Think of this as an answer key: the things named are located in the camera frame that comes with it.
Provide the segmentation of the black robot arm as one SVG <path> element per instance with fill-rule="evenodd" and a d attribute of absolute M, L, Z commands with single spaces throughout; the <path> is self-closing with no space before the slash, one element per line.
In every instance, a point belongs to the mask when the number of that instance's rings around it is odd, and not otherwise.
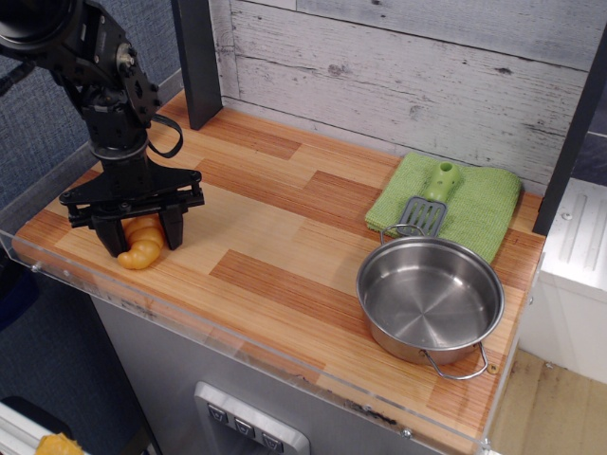
<path fill-rule="evenodd" d="M 2 78 L 3 92 L 44 68 L 86 124 L 102 172 L 61 195 L 71 226 L 95 230 L 117 257 L 128 249 L 123 221 L 155 215 L 169 248 L 181 246 L 184 213 L 204 203 L 202 176 L 149 159 L 152 122 L 179 126 L 158 112 L 158 87 L 109 13 L 93 1 L 4 1 L 1 53 L 19 63 Z"/>

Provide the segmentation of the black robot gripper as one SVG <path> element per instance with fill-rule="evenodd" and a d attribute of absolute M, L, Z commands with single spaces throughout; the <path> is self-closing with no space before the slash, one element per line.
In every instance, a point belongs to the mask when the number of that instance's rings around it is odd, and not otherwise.
<path fill-rule="evenodd" d="M 112 257 L 128 250 L 122 220 L 157 213 L 169 249 L 183 243 L 183 212 L 204 204 L 199 171 L 155 163 L 145 152 L 102 162 L 95 178 L 65 191 L 72 227 L 93 228 Z"/>

